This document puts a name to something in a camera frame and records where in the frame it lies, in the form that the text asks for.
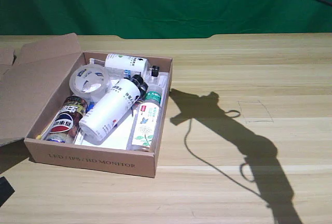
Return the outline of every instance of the white bottle with green label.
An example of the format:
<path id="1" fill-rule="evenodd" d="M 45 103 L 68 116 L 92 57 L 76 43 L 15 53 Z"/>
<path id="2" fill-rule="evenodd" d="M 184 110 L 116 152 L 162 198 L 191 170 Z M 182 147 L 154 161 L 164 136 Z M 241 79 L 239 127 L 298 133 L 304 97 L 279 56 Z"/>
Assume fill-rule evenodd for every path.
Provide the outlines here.
<path id="1" fill-rule="evenodd" d="M 156 85 L 148 87 L 145 100 L 139 106 L 136 124 L 133 126 L 130 150 L 150 151 L 155 140 L 154 134 L 160 114 L 162 88 Z"/>

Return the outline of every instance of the roll of tape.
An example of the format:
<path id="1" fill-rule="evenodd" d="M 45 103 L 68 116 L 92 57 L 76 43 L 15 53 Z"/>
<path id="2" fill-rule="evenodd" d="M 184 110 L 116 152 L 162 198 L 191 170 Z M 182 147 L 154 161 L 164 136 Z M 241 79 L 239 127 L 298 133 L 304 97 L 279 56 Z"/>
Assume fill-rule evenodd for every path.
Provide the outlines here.
<path id="1" fill-rule="evenodd" d="M 88 102 L 98 102 L 107 91 L 108 71 L 96 64 L 84 65 L 73 72 L 69 86 L 72 92 Z"/>

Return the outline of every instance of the pepsi logo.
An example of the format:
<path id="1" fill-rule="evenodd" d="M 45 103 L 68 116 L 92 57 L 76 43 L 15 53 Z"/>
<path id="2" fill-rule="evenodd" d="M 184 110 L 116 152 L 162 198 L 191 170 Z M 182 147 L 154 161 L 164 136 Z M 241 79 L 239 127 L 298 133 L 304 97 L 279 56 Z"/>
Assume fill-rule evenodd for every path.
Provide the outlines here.
<path id="1" fill-rule="evenodd" d="M 69 131 L 74 125 L 72 116 L 69 114 L 60 114 L 53 124 L 50 133 L 66 132 Z"/>

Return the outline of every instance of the green label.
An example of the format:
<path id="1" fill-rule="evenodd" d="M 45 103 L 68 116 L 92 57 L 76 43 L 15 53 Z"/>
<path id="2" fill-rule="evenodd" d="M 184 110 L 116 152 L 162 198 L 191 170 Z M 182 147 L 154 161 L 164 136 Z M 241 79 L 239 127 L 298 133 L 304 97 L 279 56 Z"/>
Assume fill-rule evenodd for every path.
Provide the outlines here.
<path id="1" fill-rule="evenodd" d="M 160 104 L 161 101 L 161 95 L 157 92 L 148 92 L 145 96 L 146 100 L 155 100 Z"/>

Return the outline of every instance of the bottle cap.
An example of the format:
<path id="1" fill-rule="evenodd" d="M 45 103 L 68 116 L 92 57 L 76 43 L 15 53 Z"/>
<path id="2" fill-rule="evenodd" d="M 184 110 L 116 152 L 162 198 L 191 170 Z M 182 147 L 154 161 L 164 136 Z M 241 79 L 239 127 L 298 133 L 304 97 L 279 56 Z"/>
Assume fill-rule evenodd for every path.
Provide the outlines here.
<path id="1" fill-rule="evenodd" d="M 153 65 L 151 68 L 151 75 L 153 77 L 158 77 L 159 75 L 159 66 Z"/>
<path id="2" fill-rule="evenodd" d="M 142 83 L 144 82 L 143 78 L 139 75 L 134 75 L 129 79 L 132 83 L 134 83 L 138 88 L 141 87 Z"/>
<path id="3" fill-rule="evenodd" d="M 148 89 L 148 85 L 145 82 L 142 83 L 141 87 L 139 88 L 139 90 L 141 92 L 141 98 L 144 98 L 147 89 Z"/>

